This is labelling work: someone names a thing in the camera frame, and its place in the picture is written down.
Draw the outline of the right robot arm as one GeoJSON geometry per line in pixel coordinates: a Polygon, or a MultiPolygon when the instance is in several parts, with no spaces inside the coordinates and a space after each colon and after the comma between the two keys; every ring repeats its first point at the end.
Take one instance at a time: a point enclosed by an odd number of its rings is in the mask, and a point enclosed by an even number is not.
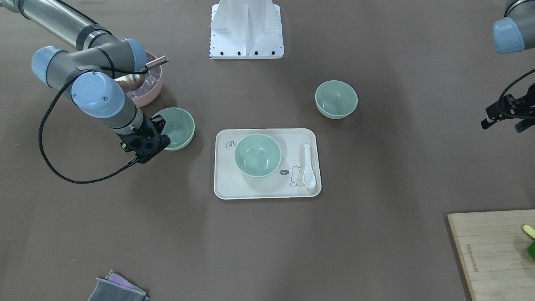
{"type": "Polygon", "coordinates": [[[72,53],[57,46],[38,50],[32,71],[60,97],[111,128],[123,151],[135,153],[134,162],[148,162],[168,147],[164,118],[147,117],[117,80],[148,71],[145,48],[137,40],[116,38],[62,0],[2,0],[1,6],[75,48],[72,53]]]}

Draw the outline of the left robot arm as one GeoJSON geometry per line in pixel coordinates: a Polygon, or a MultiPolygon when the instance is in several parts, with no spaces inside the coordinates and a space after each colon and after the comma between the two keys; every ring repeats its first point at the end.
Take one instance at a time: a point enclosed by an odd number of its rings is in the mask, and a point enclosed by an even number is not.
{"type": "MultiPolygon", "coordinates": [[[[535,2],[533,0],[509,0],[503,18],[493,25],[495,50],[499,54],[520,53],[535,47],[535,2]]],[[[509,89],[520,80],[534,74],[528,71],[509,84],[495,103],[489,105],[485,112],[487,117],[480,122],[486,130],[497,122],[518,119],[516,132],[523,132],[535,125],[535,85],[531,84],[522,97],[514,97],[509,89]]]]}

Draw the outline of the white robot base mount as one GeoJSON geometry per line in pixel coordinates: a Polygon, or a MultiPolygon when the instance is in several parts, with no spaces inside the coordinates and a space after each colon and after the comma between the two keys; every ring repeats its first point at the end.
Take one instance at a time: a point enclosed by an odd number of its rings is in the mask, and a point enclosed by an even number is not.
{"type": "Polygon", "coordinates": [[[271,0],[220,0],[211,8],[210,29],[210,59],[284,57],[281,9],[271,0]]]}

